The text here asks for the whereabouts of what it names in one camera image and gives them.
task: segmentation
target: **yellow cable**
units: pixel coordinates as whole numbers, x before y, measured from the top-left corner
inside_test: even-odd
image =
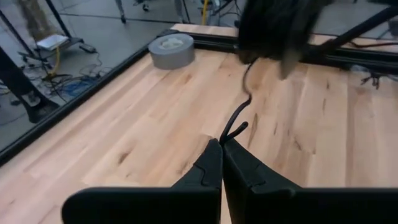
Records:
[[[60,66],[60,47],[57,47],[56,52],[57,52],[57,60],[55,61],[54,69],[49,71],[50,76],[55,75],[55,73],[58,70],[58,67]]]
[[[201,24],[206,25],[206,12],[207,12],[207,4],[209,3],[209,0],[205,0],[205,3],[203,4],[203,11],[201,12]]]

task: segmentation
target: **black wire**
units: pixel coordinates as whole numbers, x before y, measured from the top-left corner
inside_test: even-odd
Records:
[[[182,1],[182,4],[184,5],[184,9],[185,9],[185,13],[187,15],[188,22],[191,23],[191,19],[189,17],[189,13],[188,13],[188,9],[187,9],[187,4],[185,3],[185,0],[181,0],[181,1]]]
[[[368,48],[368,47],[381,47],[381,46],[393,46],[393,45],[398,45],[398,42],[389,42],[389,43],[381,43],[381,44],[367,44],[367,45],[361,45],[354,43],[352,41],[349,42],[352,46],[358,49],[363,49],[363,48]]]
[[[36,44],[36,48],[38,49],[37,54],[39,55],[39,59],[42,62],[42,68],[44,69],[44,72],[46,74],[46,77],[44,79],[48,78],[49,82],[54,87],[54,83],[53,83],[52,77],[51,77],[51,75],[49,74],[49,71],[47,70],[47,68],[44,65],[44,60],[43,60],[42,55],[40,53],[39,46],[37,45],[36,42],[35,42],[35,44]],[[64,102],[68,103],[68,101],[64,97],[61,96],[61,94],[57,91],[57,89],[54,88],[53,90]]]
[[[230,15],[230,14],[240,16],[237,12],[226,12],[226,13],[220,15],[220,17],[222,18],[222,17],[224,17],[224,16],[226,16],[226,15]]]
[[[112,68],[110,68],[110,67],[103,67],[100,71],[94,72],[94,70],[95,70],[96,68],[101,67],[102,64],[103,64],[103,62],[102,62],[101,59],[100,59],[101,54],[100,54],[99,52],[96,52],[96,54],[97,54],[96,60],[98,61],[98,64],[97,64],[97,63],[92,63],[92,64],[89,64],[89,65],[84,66],[84,67],[81,68],[80,71],[79,71],[79,74],[80,74],[80,75],[86,75],[86,76],[91,76],[92,74],[94,74],[94,75],[97,75],[97,74],[98,74],[98,75],[99,75],[100,72],[103,72],[103,73],[105,72],[104,69],[109,69],[109,71],[112,70]]]
[[[238,106],[238,108],[235,110],[235,112],[232,114],[231,118],[228,120],[228,122],[226,123],[226,126],[224,128],[223,133],[220,136],[220,145],[224,146],[224,144],[226,142],[228,142],[230,139],[235,138],[237,135],[239,135],[240,133],[242,133],[242,131],[244,131],[247,127],[248,127],[248,122],[245,121],[243,122],[235,131],[233,131],[231,134],[228,134],[229,131],[232,128],[232,125],[234,124],[234,122],[236,121],[236,118],[238,118],[239,114],[242,112],[243,109],[245,109],[247,106],[249,106],[251,104],[252,101],[252,94],[247,86],[247,80],[248,80],[248,74],[249,71],[251,69],[251,67],[254,65],[254,63],[256,62],[257,59],[254,59],[250,65],[247,67],[246,71],[243,74],[243,80],[242,80],[242,90],[243,92],[245,92],[246,94],[249,95],[248,100],[246,100],[245,102],[243,102],[241,105]]]
[[[46,82],[52,83],[51,86],[46,86],[47,88],[54,88],[57,87],[58,85],[61,85],[63,83],[65,83],[68,80],[73,79],[73,75],[69,75],[69,74],[61,74],[61,75],[54,75],[51,77],[45,77],[42,79],[42,81],[44,82],[44,84]]]
[[[87,75],[83,75],[81,77],[72,77],[72,75],[70,75],[70,77],[63,78],[59,82],[50,82],[51,86],[47,86],[47,87],[51,88],[52,92],[58,91],[58,92],[63,93],[65,86],[74,81],[80,81],[80,83],[83,83],[83,82],[87,82],[87,81],[97,81],[97,78],[93,78],[93,77],[90,77]]]
[[[225,3],[220,6],[216,11],[213,12],[212,16],[215,16],[216,14],[219,14],[226,6],[228,6],[233,0],[226,0]]]
[[[376,40],[380,40],[381,38],[383,38],[386,34],[388,34],[389,31],[390,31],[390,29],[384,31],[382,34],[380,34],[380,36],[378,36],[378,37],[376,38]]]

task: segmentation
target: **black cable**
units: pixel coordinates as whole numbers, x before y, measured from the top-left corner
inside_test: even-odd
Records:
[[[44,65],[44,60],[43,60],[42,55],[40,53],[39,46],[37,45],[36,42],[35,42],[35,44],[36,44],[36,48],[38,49],[37,54],[39,55],[39,59],[40,59],[41,64],[42,64],[42,68],[44,69],[44,72],[46,74],[46,77],[44,79],[48,78],[49,82],[54,87],[54,83],[53,83],[52,77],[51,77],[51,75],[49,74],[49,71],[47,70],[47,68]],[[64,97],[61,96],[61,94],[58,92],[57,89],[54,88],[53,90],[64,102],[68,103],[68,101]]]
[[[230,14],[240,16],[240,15],[239,15],[238,13],[236,13],[236,12],[226,12],[226,13],[220,15],[220,17],[222,18],[222,17],[224,17],[224,16],[226,16],[226,15],[230,15]]]
[[[380,34],[380,36],[378,36],[376,38],[376,40],[380,40],[381,38],[383,38],[386,34],[388,34],[388,32],[390,32],[390,29],[388,28],[386,31],[384,31],[382,34]]]
[[[100,72],[105,72],[104,69],[109,69],[109,71],[112,70],[112,68],[110,68],[110,67],[103,67],[103,68],[102,68],[101,70],[99,70],[98,72],[94,72],[94,70],[95,70],[96,68],[101,67],[102,64],[103,64],[103,62],[102,62],[101,59],[100,59],[101,54],[100,54],[99,52],[96,52],[96,54],[97,54],[96,60],[98,61],[98,64],[97,64],[97,63],[92,63],[92,64],[89,64],[89,65],[84,66],[84,67],[81,68],[80,71],[79,71],[79,74],[80,74],[80,75],[91,76],[92,74],[94,74],[94,76],[97,76],[97,75],[100,74]]]
[[[216,11],[214,11],[214,13],[212,14],[212,16],[215,16],[216,14],[219,14],[226,6],[228,6],[233,0],[226,0],[225,3],[220,6]]]
[[[232,125],[234,124],[234,122],[236,121],[236,118],[238,118],[239,114],[242,112],[243,109],[245,109],[247,106],[249,106],[251,104],[252,101],[252,94],[247,86],[247,80],[248,80],[248,74],[249,71],[251,69],[251,67],[254,65],[254,63],[256,62],[257,59],[254,59],[250,65],[247,67],[246,71],[243,74],[243,80],[242,80],[242,90],[243,92],[245,92],[246,94],[249,95],[248,100],[246,100],[245,102],[243,102],[241,105],[238,106],[238,108],[235,110],[235,112],[232,114],[231,118],[228,120],[228,122],[226,123],[226,126],[224,128],[223,133],[220,136],[220,145],[224,146],[224,144],[226,142],[228,142],[230,139],[235,138],[237,135],[241,134],[242,131],[244,131],[247,127],[248,127],[248,122],[245,121],[243,122],[235,131],[233,131],[231,134],[228,134],[229,131],[232,128]]]
[[[367,44],[367,45],[362,45],[362,44],[357,44],[352,41],[349,42],[352,46],[358,49],[363,49],[363,48],[368,48],[368,47],[381,47],[381,46],[393,46],[393,45],[398,45],[398,42],[389,42],[389,43],[381,43],[381,44]]]
[[[190,19],[190,17],[189,17],[189,13],[188,13],[188,9],[187,9],[187,4],[185,3],[185,0],[182,0],[182,4],[184,5],[184,9],[185,9],[185,13],[186,13],[186,15],[187,15],[188,22],[191,24],[191,19]]]

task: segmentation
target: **black object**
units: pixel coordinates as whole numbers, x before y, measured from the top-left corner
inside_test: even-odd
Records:
[[[251,104],[252,101],[252,93],[250,92],[250,90],[248,89],[248,86],[246,85],[247,80],[248,80],[248,74],[249,71],[251,69],[251,67],[254,65],[254,63],[256,62],[257,58],[254,59],[250,65],[247,67],[246,71],[243,74],[243,80],[242,80],[242,89],[243,92],[245,92],[248,95],[248,99],[243,102],[242,104],[240,104],[238,106],[238,108],[234,111],[234,113],[232,114],[232,116],[230,117],[230,119],[228,120],[228,122],[226,123],[223,132],[221,133],[220,136],[220,145],[224,146],[224,144],[226,142],[228,142],[230,139],[235,138],[236,136],[238,136],[239,134],[241,134],[248,126],[249,123],[247,121],[244,121],[238,128],[235,129],[235,131],[230,132],[232,125],[235,123],[236,118],[238,118],[239,114],[247,107]]]
[[[169,189],[82,190],[64,203],[62,219],[65,224],[219,223],[222,179],[234,224],[398,222],[397,189],[303,189],[234,139],[224,147],[210,140]]]

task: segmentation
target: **wooden table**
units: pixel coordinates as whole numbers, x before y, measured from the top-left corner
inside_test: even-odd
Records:
[[[0,168],[0,223],[60,223],[64,200],[85,187],[172,185],[247,98],[245,68],[235,55],[197,50],[191,65],[163,71],[147,55]],[[383,79],[375,90],[315,65],[285,81],[278,72],[268,59],[251,70],[254,99],[235,123],[249,122],[237,138],[244,147],[304,187],[398,186],[398,84]]]

